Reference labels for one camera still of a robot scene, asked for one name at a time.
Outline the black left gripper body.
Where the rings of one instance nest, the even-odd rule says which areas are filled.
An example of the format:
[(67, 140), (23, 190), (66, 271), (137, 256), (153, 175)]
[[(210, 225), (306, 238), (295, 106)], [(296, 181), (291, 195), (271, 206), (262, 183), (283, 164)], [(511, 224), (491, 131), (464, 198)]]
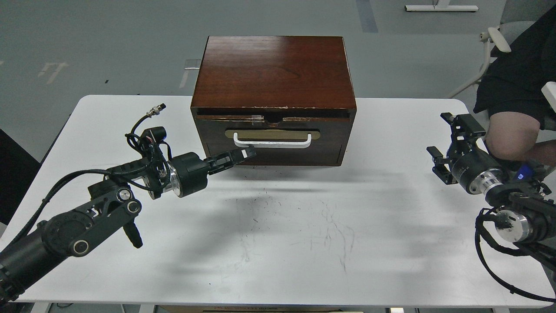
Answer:
[(168, 161), (169, 182), (176, 196), (183, 198), (207, 187), (209, 164), (194, 153), (177, 155)]

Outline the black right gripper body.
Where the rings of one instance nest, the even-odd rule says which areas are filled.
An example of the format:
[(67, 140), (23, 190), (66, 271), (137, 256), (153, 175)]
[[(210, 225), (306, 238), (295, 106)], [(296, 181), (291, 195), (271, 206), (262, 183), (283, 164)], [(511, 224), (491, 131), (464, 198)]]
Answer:
[(468, 194), (487, 194), (494, 187), (502, 186), (502, 167), (484, 150), (456, 148), (447, 151), (449, 174), (447, 185), (460, 184)]

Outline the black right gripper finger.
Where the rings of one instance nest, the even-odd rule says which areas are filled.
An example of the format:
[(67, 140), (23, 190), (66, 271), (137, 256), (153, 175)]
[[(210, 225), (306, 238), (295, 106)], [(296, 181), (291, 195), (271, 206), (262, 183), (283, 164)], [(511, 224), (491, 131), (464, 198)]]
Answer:
[(437, 177), (447, 186), (456, 184), (457, 180), (452, 172), (447, 168), (446, 164), (451, 162), (451, 159), (445, 158), (439, 149), (435, 146), (427, 147), (427, 152), (431, 155), (434, 166), (432, 171)]
[(440, 117), (451, 128), (449, 150), (474, 150), (477, 147), (477, 139), (486, 134), (486, 130), (471, 114), (453, 115), (445, 112), (441, 113)]

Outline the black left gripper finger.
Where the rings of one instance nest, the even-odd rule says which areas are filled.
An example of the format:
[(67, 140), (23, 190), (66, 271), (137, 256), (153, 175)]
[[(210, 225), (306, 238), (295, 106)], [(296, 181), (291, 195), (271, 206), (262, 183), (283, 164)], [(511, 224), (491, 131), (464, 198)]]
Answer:
[(225, 151), (221, 154), (211, 156), (203, 162), (208, 164), (207, 174), (213, 174), (230, 169), (244, 161), (254, 158), (257, 155), (254, 147), (238, 148), (230, 151)]

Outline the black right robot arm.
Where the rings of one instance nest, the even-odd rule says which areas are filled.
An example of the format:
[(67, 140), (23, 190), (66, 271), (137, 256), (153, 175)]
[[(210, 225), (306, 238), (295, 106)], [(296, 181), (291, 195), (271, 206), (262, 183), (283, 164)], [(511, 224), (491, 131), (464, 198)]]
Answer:
[(427, 147), (432, 156), (432, 171), (447, 185), (460, 184), (468, 194), (483, 194), (494, 212), (485, 218), (492, 221), (498, 235), (516, 248), (494, 249), (513, 256), (530, 256), (552, 271), (555, 270), (555, 250), (543, 240), (555, 236), (555, 203), (547, 200), (550, 189), (543, 183), (545, 169), (540, 163), (524, 163), (518, 172), (499, 164), (478, 147), (485, 135), (483, 127), (470, 114), (441, 113), (451, 129), (451, 144), (447, 155), (438, 148)]

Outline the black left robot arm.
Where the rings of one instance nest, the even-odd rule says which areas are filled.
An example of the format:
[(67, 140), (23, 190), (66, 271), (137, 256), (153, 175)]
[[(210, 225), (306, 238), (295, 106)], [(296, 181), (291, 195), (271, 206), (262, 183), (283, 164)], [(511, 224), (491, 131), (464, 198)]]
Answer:
[[(125, 134), (127, 144), (141, 156), (133, 162), (108, 169), (85, 169), (63, 176), (43, 198), (14, 239), (1, 251), (1, 305), (18, 299), (47, 273), (68, 257), (84, 257), (117, 230), (123, 229), (135, 248), (142, 238), (135, 218), (142, 204), (132, 186), (149, 192), (156, 200), (172, 190), (183, 198), (207, 187), (207, 177), (254, 158), (253, 145), (244, 145), (206, 159), (190, 152), (172, 156), (161, 151), (167, 132), (164, 127), (150, 127), (140, 135), (137, 127), (159, 115), (165, 104), (153, 107)], [(50, 200), (69, 182), (84, 174), (101, 174), (103, 180), (89, 186), (90, 201), (73, 210), (38, 221)]]

